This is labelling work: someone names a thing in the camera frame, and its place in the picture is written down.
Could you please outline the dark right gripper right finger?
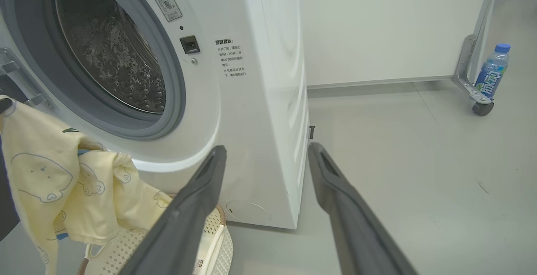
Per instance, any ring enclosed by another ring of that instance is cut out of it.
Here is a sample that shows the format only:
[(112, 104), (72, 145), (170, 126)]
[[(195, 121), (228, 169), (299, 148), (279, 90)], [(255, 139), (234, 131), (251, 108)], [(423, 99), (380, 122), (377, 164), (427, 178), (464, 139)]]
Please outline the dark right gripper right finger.
[(315, 196), (329, 215), (342, 275), (418, 275), (320, 143), (308, 146)]

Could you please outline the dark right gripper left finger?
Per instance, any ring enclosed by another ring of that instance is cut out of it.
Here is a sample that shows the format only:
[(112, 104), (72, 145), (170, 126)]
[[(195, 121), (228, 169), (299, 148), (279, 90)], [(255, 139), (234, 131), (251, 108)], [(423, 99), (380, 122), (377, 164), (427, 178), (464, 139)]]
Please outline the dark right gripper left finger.
[(227, 151), (213, 147), (140, 242), (120, 275), (192, 275), (207, 216), (222, 189)]

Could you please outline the cream garment with blue patch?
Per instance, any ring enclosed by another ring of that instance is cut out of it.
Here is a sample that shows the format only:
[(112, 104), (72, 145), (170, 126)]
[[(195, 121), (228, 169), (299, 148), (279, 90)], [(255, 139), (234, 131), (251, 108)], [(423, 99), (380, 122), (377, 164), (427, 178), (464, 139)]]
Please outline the cream garment with blue patch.
[(172, 198), (142, 181), (132, 157), (6, 95), (3, 158), (25, 231), (56, 275), (59, 239), (103, 246), (121, 228), (150, 230)]

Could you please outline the dark round glass washer door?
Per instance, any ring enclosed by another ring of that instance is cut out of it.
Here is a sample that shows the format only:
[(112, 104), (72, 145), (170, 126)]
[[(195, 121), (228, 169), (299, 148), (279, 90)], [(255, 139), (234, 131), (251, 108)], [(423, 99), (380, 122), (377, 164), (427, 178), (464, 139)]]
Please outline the dark round glass washer door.
[(20, 219), (12, 199), (0, 138), (0, 242), (19, 224)]

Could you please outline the silver metal door hinge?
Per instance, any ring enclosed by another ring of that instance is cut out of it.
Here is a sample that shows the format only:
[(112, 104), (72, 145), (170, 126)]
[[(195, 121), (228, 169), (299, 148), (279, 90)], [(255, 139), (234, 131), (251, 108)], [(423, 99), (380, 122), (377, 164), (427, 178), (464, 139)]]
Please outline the silver metal door hinge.
[(41, 111), (55, 109), (42, 87), (8, 47), (0, 47), (0, 95)]

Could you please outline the white front-load washing machine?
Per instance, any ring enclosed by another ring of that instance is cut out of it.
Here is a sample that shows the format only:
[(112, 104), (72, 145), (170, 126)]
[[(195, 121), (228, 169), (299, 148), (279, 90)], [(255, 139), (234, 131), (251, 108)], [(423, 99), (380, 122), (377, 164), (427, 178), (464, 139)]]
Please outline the white front-load washing machine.
[[(264, 226), (295, 229), (308, 145), (300, 0), (176, 0), (182, 17), (156, 10), (183, 72), (180, 124), (155, 140), (127, 140), (65, 122), (106, 149), (132, 156), (144, 180), (177, 192), (209, 151), (227, 150), (219, 204), (244, 200), (267, 210)], [(180, 38), (196, 36), (200, 53), (185, 54)]]

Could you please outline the stainless steel washing machine drum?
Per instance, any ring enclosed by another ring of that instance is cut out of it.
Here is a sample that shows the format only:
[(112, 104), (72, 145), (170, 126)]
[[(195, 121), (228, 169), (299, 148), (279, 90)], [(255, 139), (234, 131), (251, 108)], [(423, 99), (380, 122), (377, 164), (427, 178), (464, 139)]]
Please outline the stainless steel washing machine drum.
[(65, 43), (100, 92), (138, 112), (164, 112), (159, 63), (116, 0), (55, 0), (55, 12)]

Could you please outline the round white filter cap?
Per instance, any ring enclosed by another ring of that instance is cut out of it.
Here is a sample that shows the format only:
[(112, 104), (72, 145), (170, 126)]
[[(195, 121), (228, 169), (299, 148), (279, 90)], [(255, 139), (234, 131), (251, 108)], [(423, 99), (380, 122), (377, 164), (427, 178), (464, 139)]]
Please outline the round white filter cap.
[(267, 210), (249, 201), (230, 201), (226, 204), (226, 210), (230, 220), (235, 222), (266, 225), (271, 221), (271, 215)]

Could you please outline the cream perforated laundry basket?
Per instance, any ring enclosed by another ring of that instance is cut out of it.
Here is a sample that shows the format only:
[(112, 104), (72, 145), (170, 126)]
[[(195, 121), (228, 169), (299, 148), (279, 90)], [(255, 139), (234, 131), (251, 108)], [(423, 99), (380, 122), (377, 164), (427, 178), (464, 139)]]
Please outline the cream perforated laundry basket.
[[(102, 246), (88, 244), (77, 275), (120, 275), (148, 231), (141, 228), (120, 228)], [(192, 247), (187, 259), (192, 267), (183, 264), (169, 271), (150, 271), (152, 275), (228, 275), (233, 260), (234, 244), (223, 208), (216, 205), (207, 216), (198, 244)]]

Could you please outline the metal foot with black caster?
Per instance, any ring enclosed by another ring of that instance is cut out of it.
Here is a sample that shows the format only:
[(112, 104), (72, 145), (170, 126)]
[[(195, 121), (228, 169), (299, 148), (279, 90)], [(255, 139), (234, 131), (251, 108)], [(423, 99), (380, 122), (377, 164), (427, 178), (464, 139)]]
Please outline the metal foot with black caster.
[(479, 92), (468, 78), (468, 69), (476, 41), (477, 36), (475, 34), (470, 34), (464, 38), (458, 64), (451, 81), (475, 101), (474, 105), (472, 106), (472, 111), (475, 114), (478, 116), (487, 116), (493, 110), (494, 103), (491, 99), (485, 97), (485, 95)]

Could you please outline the white partition panel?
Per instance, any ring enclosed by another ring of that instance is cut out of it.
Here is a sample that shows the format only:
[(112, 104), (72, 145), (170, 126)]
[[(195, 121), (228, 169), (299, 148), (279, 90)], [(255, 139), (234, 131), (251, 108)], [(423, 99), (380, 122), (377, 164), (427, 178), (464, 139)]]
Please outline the white partition panel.
[(451, 78), (491, 0), (300, 0), (309, 88)]

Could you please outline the blue labelled drink bottle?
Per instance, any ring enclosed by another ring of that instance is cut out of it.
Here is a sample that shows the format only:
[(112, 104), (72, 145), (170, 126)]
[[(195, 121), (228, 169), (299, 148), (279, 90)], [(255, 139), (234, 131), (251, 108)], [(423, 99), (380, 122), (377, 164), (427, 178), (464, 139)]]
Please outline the blue labelled drink bottle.
[(489, 54), (484, 61), (481, 70), (478, 74), (475, 88), (485, 97), (493, 100), (493, 96), (497, 91), (510, 59), (509, 51), (511, 45), (507, 43), (499, 43), (495, 46), (494, 52)]

